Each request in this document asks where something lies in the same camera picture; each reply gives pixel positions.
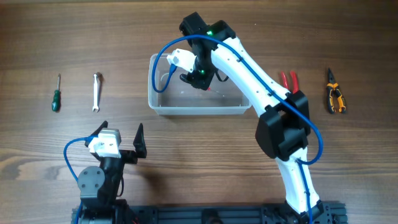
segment red-handled pliers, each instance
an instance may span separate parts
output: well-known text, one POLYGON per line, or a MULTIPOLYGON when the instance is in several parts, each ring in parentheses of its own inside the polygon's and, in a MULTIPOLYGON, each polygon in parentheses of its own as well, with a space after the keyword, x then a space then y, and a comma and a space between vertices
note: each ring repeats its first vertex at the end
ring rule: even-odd
MULTIPOLYGON (((287 84, 287 79, 286 79, 286 75, 284 72, 280 72, 280 75, 282 76, 282 81, 284 83, 284 87, 286 89, 289 89, 289 84, 287 84)), ((299 89, 299 81, 297 81, 297 74, 294 71, 290 71, 290 76, 292 77, 292 81, 293 81, 293 94, 298 92, 299 89)))

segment green screwdriver handle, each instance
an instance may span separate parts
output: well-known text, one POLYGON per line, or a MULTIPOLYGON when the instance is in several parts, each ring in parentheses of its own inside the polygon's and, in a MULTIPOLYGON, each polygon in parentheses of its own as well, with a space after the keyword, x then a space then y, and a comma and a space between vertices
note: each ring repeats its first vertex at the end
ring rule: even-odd
POLYGON ((52 111, 60 110, 61 106, 61 92, 59 90, 54 91, 54 99, 52 101, 52 111))

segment wooden surface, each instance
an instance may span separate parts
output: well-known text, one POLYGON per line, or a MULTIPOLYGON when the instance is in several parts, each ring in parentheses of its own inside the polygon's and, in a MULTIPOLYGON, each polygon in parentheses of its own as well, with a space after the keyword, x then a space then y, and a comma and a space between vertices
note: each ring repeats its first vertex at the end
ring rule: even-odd
MULTIPOLYGON (((0 5, 0 223, 68 223, 80 191, 63 160, 71 139, 102 121, 132 149, 144 123, 148 158, 126 166, 131 205, 283 202, 275 161, 254 139, 257 118, 162 117, 149 108, 150 56, 198 11, 225 20, 274 79, 298 73, 325 152, 311 166, 322 200, 346 203, 349 223, 398 222, 398 10, 394 1, 206 1, 0 5), (325 68, 348 114, 325 106, 325 68), (93 76, 104 74, 99 113, 93 76), (62 107, 50 109, 62 74, 62 107)), ((186 43, 178 45, 188 49, 186 43)), ((309 136, 309 157, 317 151, 309 136)), ((98 162, 69 150, 78 174, 98 162)))

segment wrench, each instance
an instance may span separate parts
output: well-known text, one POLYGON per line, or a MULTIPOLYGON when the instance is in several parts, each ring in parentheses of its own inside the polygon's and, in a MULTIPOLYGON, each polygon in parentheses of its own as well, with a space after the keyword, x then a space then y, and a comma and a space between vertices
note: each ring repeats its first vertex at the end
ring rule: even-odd
POLYGON ((98 79, 98 76, 101 75, 99 72, 96 72, 94 74, 94 106, 93 106, 93 112, 98 112, 100 110, 98 106, 98 99, 100 98, 100 80, 98 79))

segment pliers handle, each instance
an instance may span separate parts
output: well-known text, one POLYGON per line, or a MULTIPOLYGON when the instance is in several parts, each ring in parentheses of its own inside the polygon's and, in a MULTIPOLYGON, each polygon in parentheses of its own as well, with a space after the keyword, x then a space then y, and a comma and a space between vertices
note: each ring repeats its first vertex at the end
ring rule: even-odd
MULTIPOLYGON (((284 87, 286 89, 289 89, 289 84, 287 84, 287 78, 284 72, 280 72, 280 75, 282 77, 282 81, 284 83, 284 87)), ((292 81, 293 81, 293 94, 298 92, 299 89, 299 82, 297 81, 297 75, 294 71, 290 71, 290 76, 292 77, 292 81)))
POLYGON ((326 101, 327 101, 329 112, 331 114, 334 114, 336 112, 335 106, 333 104, 333 93, 335 93, 335 95, 337 96, 337 101, 338 101, 338 105, 339 105, 338 111, 340 113, 346 113, 346 111, 347 111, 346 99, 344 98, 343 94, 341 93, 340 86, 337 83, 334 83, 334 84, 328 83, 326 86, 326 90, 328 92, 326 101))

